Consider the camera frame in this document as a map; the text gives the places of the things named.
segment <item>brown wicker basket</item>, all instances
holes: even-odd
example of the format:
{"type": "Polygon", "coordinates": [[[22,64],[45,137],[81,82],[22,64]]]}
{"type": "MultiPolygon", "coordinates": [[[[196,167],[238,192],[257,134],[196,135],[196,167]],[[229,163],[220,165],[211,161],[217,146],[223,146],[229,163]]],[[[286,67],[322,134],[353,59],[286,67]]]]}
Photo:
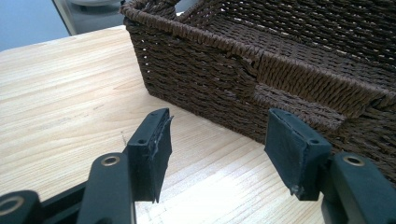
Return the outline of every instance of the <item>brown wicker basket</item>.
{"type": "Polygon", "coordinates": [[[394,1],[177,2],[120,9],[150,94],[262,143],[288,110],[396,183],[394,1]]]}

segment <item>light wood grain surface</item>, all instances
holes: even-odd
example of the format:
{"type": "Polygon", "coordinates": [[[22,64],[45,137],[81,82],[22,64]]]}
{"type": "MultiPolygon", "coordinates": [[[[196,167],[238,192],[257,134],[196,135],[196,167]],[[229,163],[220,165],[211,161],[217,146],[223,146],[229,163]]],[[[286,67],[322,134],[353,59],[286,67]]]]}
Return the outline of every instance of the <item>light wood grain surface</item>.
{"type": "Polygon", "coordinates": [[[123,26],[0,52],[0,194],[44,201],[85,181],[162,107],[174,152],[160,203],[137,203],[138,223],[323,223],[320,202],[290,196],[264,145],[150,96],[123,26]]]}

